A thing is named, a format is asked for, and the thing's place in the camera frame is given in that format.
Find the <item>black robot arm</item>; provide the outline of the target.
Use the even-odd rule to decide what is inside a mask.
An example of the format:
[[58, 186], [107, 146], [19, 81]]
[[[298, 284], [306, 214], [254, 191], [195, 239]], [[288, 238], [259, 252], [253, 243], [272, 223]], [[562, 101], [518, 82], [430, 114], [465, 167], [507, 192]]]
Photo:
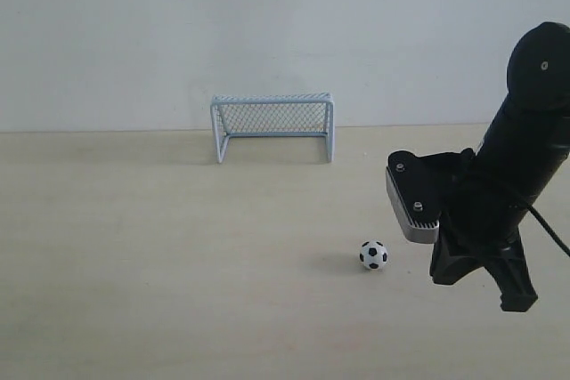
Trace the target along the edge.
[[569, 156], [569, 27], [544, 21], [515, 45], [507, 95], [477, 150], [463, 150], [444, 193], [442, 226], [430, 265], [438, 285], [483, 268], [505, 312], [537, 301], [519, 224]]

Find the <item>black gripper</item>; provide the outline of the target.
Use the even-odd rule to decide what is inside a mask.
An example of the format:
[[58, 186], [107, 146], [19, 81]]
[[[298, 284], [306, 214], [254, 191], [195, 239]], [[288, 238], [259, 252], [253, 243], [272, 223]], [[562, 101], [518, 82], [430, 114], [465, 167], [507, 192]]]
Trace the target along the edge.
[[518, 224], [534, 202], [534, 175], [518, 166], [438, 164], [440, 231], [429, 275], [452, 286], [483, 266], [501, 292], [505, 312], [527, 312], [538, 300]]

